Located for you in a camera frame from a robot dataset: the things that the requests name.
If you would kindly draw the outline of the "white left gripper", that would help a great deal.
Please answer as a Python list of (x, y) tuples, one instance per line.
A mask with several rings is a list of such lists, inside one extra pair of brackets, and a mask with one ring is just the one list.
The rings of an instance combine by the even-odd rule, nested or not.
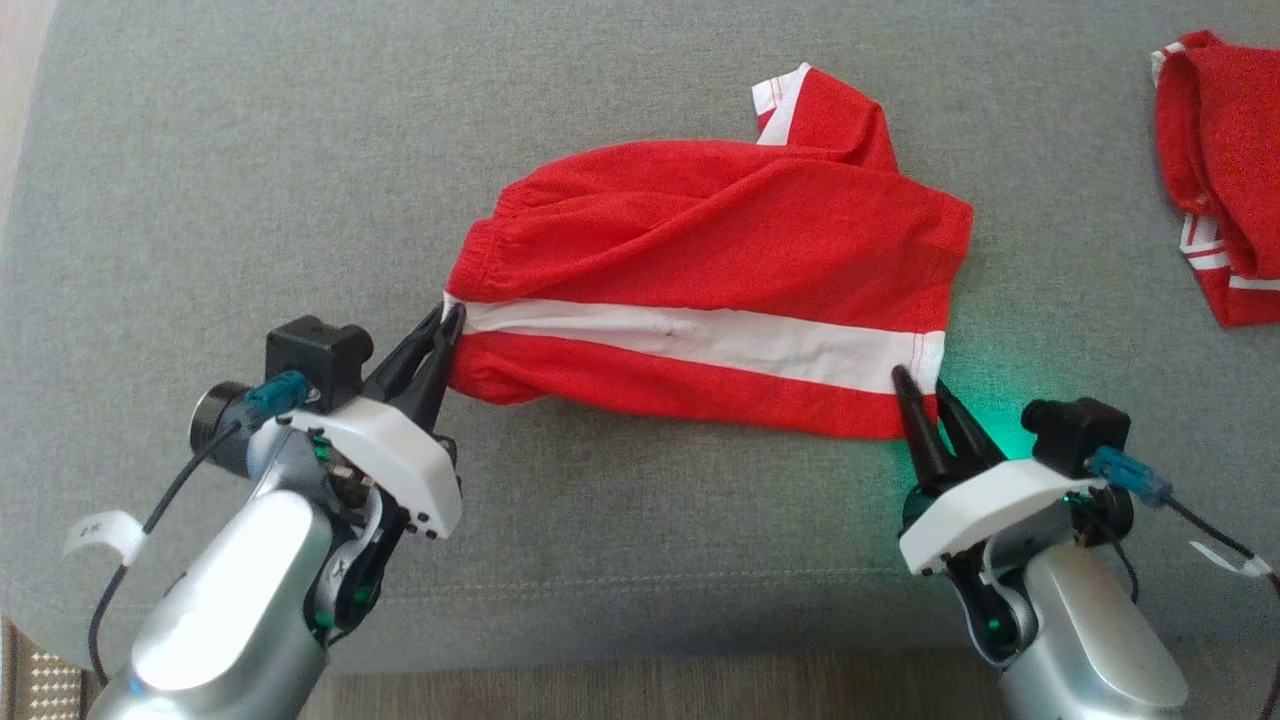
[[(370, 398), (357, 397), (328, 415), (297, 410), (285, 416), (287, 425), (268, 420), (248, 443), (250, 477), (257, 480), (265, 473), (279, 434), (320, 429), (338, 454), (410, 511), (420, 533), (449, 538), (462, 518), (462, 495), (454, 461), (429, 433), (436, 427), (465, 323), (465, 305), (440, 304), (365, 379), (364, 396)], [(399, 410), (387, 404), (399, 404)]]

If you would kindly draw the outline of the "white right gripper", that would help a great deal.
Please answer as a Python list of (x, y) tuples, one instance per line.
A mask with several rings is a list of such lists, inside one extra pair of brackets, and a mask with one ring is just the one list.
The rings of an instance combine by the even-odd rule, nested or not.
[(946, 556), (957, 556), (1066, 495), (1105, 488), (1100, 478), (1073, 479), (1037, 460), (1007, 461), (964, 402), (938, 380), (940, 420), (951, 455), (908, 368), (895, 366), (891, 379), (916, 486), (947, 489), (950, 482), (963, 482), (943, 492), (900, 537), (899, 547), (913, 575), (943, 571)]

